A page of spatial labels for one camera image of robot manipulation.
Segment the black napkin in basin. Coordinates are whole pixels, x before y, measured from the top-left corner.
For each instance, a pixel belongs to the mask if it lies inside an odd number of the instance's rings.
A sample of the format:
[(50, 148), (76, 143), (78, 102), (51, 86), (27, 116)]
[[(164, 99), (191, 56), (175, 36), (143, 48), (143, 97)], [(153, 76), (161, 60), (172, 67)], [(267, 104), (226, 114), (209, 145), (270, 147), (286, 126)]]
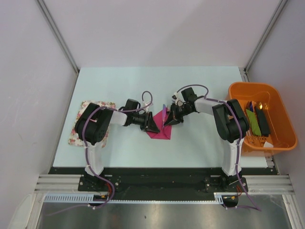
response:
[(271, 131), (263, 110), (256, 107), (255, 112), (262, 136), (268, 137), (271, 134)]

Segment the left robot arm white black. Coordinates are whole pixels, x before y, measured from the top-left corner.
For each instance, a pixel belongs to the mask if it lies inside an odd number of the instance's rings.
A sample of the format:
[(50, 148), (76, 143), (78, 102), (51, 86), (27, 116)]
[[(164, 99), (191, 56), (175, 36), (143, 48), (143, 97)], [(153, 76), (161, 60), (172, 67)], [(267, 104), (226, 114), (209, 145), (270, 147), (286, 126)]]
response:
[(145, 111), (140, 103), (133, 99), (128, 99), (125, 106), (119, 110), (89, 103), (76, 122), (74, 130), (85, 147), (85, 171), (91, 175), (88, 184), (94, 190), (99, 191), (105, 186), (105, 178), (100, 176), (104, 166), (97, 159), (96, 147), (100, 146), (106, 137), (109, 125), (130, 126), (131, 124), (138, 125), (144, 132), (160, 132), (152, 112)]

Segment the floral cloth mat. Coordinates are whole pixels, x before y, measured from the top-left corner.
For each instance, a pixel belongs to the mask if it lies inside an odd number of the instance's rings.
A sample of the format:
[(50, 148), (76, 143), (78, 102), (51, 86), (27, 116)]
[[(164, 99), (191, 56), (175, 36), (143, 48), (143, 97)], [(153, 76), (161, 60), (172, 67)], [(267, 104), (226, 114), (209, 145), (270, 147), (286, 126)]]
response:
[(68, 139), (68, 144), (71, 145), (71, 146), (83, 147), (83, 141), (79, 139), (79, 136), (78, 136), (77, 132), (74, 130), (74, 128), (75, 128), (75, 125), (76, 125), (77, 121), (79, 120), (80, 116), (83, 114), (85, 109), (88, 107), (89, 103), (94, 103), (94, 104), (97, 104), (99, 106), (106, 106), (106, 107), (110, 107), (110, 108), (116, 108), (116, 104), (114, 102), (92, 101), (92, 100), (82, 101), (81, 105), (80, 105), (80, 108), (79, 108), (79, 110), (77, 112), (76, 119), (75, 119), (75, 121), (73, 123), (69, 139)]

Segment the green napkin in basin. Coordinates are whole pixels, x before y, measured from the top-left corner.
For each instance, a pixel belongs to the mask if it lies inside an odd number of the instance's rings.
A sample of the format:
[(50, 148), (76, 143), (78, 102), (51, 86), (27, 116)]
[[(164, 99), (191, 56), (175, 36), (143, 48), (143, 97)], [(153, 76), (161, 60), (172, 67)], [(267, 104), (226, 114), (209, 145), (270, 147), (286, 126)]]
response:
[(262, 136), (258, 121), (257, 121), (256, 116), (255, 116), (255, 113), (246, 109), (246, 114), (248, 116), (250, 128), (251, 128), (251, 131), (252, 131), (253, 135)]

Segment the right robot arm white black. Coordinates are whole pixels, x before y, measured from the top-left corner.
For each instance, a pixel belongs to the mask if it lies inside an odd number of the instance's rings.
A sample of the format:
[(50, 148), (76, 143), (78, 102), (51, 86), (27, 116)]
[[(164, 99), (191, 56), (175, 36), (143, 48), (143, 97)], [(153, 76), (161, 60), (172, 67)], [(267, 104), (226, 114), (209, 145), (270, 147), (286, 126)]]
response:
[(217, 133), (223, 140), (224, 159), (220, 187), (232, 191), (241, 180), (240, 157), (246, 132), (250, 125), (236, 99), (217, 100), (207, 95), (197, 96), (192, 84), (182, 87), (172, 96), (173, 102), (164, 126), (184, 122), (184, 117), (192, 113), (205, 113), (214, 117)]

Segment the aluminium rail frame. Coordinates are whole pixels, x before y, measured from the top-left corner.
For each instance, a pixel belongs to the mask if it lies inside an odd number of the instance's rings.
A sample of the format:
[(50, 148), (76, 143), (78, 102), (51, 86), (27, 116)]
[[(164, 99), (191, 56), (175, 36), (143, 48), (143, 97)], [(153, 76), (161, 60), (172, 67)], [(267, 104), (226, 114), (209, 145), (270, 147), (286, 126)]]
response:
[[(249, 175), (246, 179), (248, 192), (256, 195), (293, 195), (294, 188), (288, 175)], [(36, 192), (77, 192), (84, 186), (82, 175), (40, 175)]]

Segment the left aluminium corner post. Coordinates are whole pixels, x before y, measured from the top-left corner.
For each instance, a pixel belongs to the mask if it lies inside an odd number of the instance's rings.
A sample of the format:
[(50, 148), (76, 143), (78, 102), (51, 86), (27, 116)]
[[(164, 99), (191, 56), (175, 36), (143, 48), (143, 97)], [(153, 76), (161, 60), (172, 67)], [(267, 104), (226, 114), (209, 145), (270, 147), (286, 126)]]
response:
[(52, 16), (51, 11), (49, 10), (46, 2), (44, 0), (35, 0), (38, 8), (40, 9), (43, 17), (45, 18), (47, 25), (49, 26), (51, 32), (53, 33), (59, 47), (61, 48), (64, 56), (66, 57), (68, 63), (70, 64), (73, 71), (78, 75), (80, 72), (79, 67), (77, 66), (77, 63), (61, 33), (61, 31), (58, 28), (58, 25)]

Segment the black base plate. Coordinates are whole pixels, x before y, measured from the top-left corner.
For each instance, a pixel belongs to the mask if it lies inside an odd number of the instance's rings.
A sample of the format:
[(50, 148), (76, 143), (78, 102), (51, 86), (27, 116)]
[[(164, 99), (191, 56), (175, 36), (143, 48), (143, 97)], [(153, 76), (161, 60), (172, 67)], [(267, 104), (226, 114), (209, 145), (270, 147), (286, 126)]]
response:
[(79, 175), (77, 190), (110, 191), (114, 200), (200, 201), (214, 192), (235, 193), (250, 186), (252, 177), (277, 176), (275, 167), (243, 168), (237, 178), (227, 180), (216, 168), (106, 168), (99, 179), (81, 167), (52, 167), (50, 175)]

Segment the right aluminium corner post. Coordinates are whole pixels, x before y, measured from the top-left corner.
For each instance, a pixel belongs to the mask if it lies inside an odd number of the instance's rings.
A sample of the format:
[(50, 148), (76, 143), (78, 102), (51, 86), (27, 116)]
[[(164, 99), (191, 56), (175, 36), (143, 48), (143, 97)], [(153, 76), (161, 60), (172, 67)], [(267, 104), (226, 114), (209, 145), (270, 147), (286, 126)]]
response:
[(269, 37), (272, 29), (274, 28), (275, 24), (277, 23), (278, 19), (280, 18), (281, 14), (283, 13), (286, 5), (288, 4), (289, 0), (280, 0), (277, 7), (275, 8), (269, 22), (267, 23), (266, 28), (264, 29), (263, 34), (261, 35), (254, 51), (252, 52), (247, 64), (244, 67), (244, 72), (248, 73), (251, 69), (253, 63), (255, 62), (259, 52), (261, 51), (264, 43), (266, 42), (267, 38)]

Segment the orange plastic basin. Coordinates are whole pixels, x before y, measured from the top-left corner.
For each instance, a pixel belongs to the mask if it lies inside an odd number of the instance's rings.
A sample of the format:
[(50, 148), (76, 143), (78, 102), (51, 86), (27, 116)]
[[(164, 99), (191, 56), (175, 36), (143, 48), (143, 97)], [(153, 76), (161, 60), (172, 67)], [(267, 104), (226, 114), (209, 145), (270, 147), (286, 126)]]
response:
[(255, 136), (249, 130), (244, 138), (242, 156), (273, 156), (294, 149), (297, 137), (279, 92), (265, 83), (235, 82), (228, 89), (227, 99), (237, 99), (246, 112), (250, 103), (262, 104), (268, 136)]

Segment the aluminium corner post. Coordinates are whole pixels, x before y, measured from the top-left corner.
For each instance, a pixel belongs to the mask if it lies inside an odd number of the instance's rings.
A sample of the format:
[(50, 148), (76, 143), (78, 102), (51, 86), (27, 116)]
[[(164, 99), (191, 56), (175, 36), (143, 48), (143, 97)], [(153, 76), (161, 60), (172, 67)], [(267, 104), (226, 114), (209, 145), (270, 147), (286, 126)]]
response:
[(49, 10), (46, 2), (44, 0), (35, 0), (38, 8), (40, 9), (43, 17), (45, 18), (47, 25), (49, 26), (51, 32), (53, 33), (59, 47), (61, 48), (64, 56), (66, 57), (68, 63), (70, 64), (73, 71), (78, 75), (80, 72), (79, 67), (77, 66), (77, 63), (61, 33), (61, 31), (58, 28), (58, 25), (52, 16), (51, 11)]
[(266, 28), (264, 29), (263, 34), (261, 35), (254, 51), (252, 52), (247, 64), (244, 67), (244, 72), (248, 73), (251, 69), (253, 63), (255, 62), (259, 52), (261, 51), (264, 43), (266, 42), (267, 38), (269, 37), (272, 29), (274, 28), (275, 24), (277, 23), (278, 19), (280, 18), (281, 14), (283, 13), (286, 5), (288, 4), (289, 0), (280, 0), (277, 7), (275, 8), (269, 22), (267, 23)]

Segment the black fork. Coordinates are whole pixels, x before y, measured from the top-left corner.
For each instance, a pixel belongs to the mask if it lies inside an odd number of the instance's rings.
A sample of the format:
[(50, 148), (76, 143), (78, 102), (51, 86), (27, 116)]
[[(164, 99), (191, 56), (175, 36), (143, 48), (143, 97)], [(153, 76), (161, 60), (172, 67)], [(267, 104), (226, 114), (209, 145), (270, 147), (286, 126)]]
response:
[(167, 112), (167, 113), (170, 113), (170, 110), (171, 110), (171, 106), (170, 106), (170, 105), (167, 105), (167, 106), (166, 106), (166, 112)]

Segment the pink paper napkin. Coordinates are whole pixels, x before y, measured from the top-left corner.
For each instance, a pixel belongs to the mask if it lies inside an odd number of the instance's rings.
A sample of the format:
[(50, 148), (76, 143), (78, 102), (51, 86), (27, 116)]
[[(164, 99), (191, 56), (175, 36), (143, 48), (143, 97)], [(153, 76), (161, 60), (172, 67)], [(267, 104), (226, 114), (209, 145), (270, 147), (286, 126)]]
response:
[(172, 126), (163, 126), (163, 112), (160, 111), (153, 116), (153, 119), (159, 128), (159, 133), (147, 132), (151, 139), (170, 140), (172, 135)]

